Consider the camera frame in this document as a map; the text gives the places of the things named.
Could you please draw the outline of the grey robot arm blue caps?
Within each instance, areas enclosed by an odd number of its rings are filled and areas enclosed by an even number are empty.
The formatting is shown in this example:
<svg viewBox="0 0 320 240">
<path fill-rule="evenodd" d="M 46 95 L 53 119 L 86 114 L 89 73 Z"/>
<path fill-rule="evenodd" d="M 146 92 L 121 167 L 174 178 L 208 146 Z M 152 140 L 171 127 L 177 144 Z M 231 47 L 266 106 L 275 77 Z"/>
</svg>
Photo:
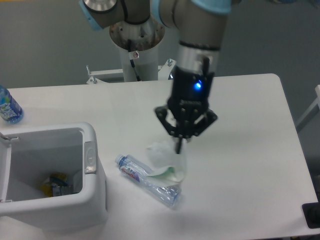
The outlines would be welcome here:
<svg viewBox="0 0 320 240">
<path fill-rule="evenodd" d="M 158 46 L 165 27 L 180 33 L 173 83 L 166 105 L 154 112 L 175 138 L 175 152 L 183 140 L 199 136 L 217 115 L 209 108 L 231 0 L 81 0 L 79 6 L 96 30 L 109 29 L 112 41 L 124 50 L 127 81 L 145 81 L 147 71 L 158 76 L 158 64 L 143 53 Z"/>
</svg>

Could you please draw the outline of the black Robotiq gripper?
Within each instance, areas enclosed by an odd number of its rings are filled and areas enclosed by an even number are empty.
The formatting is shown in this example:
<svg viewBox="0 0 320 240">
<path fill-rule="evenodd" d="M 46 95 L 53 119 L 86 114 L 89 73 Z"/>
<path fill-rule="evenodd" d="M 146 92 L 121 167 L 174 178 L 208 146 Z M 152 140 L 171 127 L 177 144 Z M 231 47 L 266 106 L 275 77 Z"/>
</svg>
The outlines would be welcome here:
<svg viewBox="0 0 320 240">
<path fill-rule="evenodd" d="M 158 106 L 154 113 L 166 132 L 175 140 L 174 151 L 180 153 L 183 137 L 177 126 L 167 121 L 169 110 L 176 124 L 185 126 L 184 138 L 189 141 L 199 137 L 210 127 L 218 116 L 209 109 L 208 98 L 214 72 L 194 73 L 176 66 L 173 70 L 173 84 L 167 106 Z"/>
</svg>

